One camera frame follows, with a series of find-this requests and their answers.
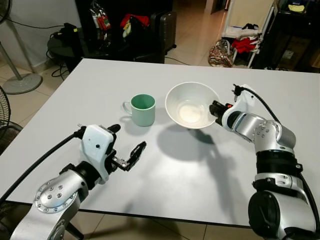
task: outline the white table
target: white table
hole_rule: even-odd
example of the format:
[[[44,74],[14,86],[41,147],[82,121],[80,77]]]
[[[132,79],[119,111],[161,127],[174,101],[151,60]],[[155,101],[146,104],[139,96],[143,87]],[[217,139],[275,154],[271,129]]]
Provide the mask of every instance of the white table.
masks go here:
[[[43,153],[77,130],[77,124],[120,123],[115,149],[127,158],[141,141],[147,148],[130,172],[117,170],[80,208],[86,211],[248,226],[247,206],[255,192],[254,146],[217,124],[192,131],[176,125],[165,110],[174,85],[211,86],[222,103],[233,103],[233,83],[248,84],[297,138],[304,175],[320,206],[320,75],[301,72],[213,68],[84,59],[38,111],[0,158],[0,194]],[[155,97],[156,120],[135,126],[122,102],[138,93]],[[270,118],[257,102],[255,111]],[[68,163],[82,159],[75,139],[37,167],[8,198],[31,203],[36,189]]]

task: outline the black stand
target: black stand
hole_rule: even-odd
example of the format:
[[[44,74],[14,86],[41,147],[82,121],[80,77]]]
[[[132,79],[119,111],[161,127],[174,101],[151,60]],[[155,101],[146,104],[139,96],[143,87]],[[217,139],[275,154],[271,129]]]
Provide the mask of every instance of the black stand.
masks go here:
[[[75,227],[73,226],[70,222],[66,226],[66,230],[75,238],[78,240],[83,240],[85,236]]]

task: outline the white wall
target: white wall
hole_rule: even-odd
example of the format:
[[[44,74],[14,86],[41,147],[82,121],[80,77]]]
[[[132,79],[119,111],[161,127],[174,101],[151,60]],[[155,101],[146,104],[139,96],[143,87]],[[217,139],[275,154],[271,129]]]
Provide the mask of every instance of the white wall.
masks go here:
[[[212,14],[215,11],[218,0],[206,0],[205,12]]]
[[[10,18],[37,27],[63,23],[81,27],[74,0],[13,0]],[[6,21],[0,25],[0,41],[14,64],[37,69],[47,60],[50,34],[60,28],[35,29]]]
[[[261,30],[274,0],[233,0],[229,26],[257,24]]]

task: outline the fan grille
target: fan grille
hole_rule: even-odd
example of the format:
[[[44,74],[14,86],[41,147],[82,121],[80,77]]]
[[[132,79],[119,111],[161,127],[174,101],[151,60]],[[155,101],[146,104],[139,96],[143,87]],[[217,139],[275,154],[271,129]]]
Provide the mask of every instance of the fan grille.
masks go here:
[[[11,0],[0,0],[0,24],[9,16],[11,3]]]
[[[0,139],[6,133],[10,123],[11,109],[5,91],[0,87]]]

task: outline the clothing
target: clothing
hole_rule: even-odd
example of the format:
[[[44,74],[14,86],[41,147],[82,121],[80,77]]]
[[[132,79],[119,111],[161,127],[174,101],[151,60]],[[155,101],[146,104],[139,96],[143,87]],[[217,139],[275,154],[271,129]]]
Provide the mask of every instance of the clothing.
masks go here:
[[[253,30],[253,29],[242,29],[239,31],[238,35],[236,36],[236,39],[242,40],[248,37],[256,37],[258,36],[259,30]]]
[[[255,37],[254,39],[250,39],[249,37],[247,37],[242,40],[235,39],[232,43],[232,47],[236,48],[236,50],[240,54],[249,53],[257,47],[258,43],[259,39],[257,37]]]
[[[303,6],[303,5],[288,4],[288,8],[290,9],[290,11],[298,12],[298,13],[302,13],[305,10],[305,6]]]
[[[147,16],[138,16],[138,15],[134,15],[134,14],[126,14],[122,20],[122,22],[120,23],[120,27],[124,28],[127,24],[127,22],[129,21],[130,17],[134,16],[136,17],[145,27],[149,26],[150,24],[150,19]]]

